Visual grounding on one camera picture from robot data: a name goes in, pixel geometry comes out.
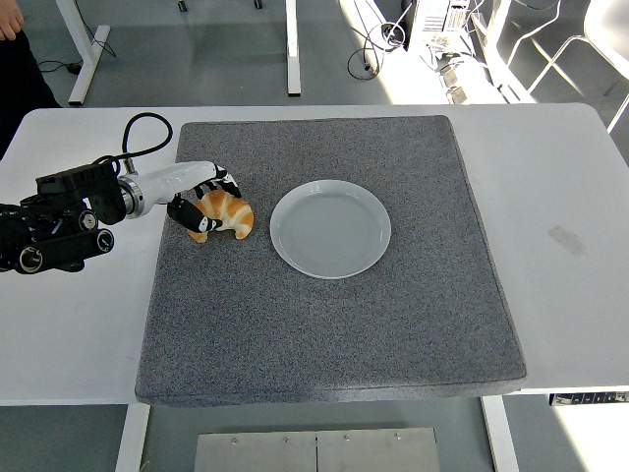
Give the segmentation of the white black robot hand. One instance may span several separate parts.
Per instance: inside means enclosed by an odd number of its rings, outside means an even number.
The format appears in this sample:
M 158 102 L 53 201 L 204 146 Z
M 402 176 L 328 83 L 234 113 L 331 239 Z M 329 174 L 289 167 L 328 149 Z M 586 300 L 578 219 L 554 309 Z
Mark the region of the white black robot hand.
M 232 175 L 210 161 L 179 162 L 144 176 L 134 177 L 137 186 L 133 191 L 134 209 L 129 215 L 143 216 L 154 205 L 168 205 L 169 215 L 186 229 L 195 233 L 212 231 L 218 222 L 205 216 L 200 209 L 183 200 L 184 191 L 219 187 L 236 198 L 241 192 Z

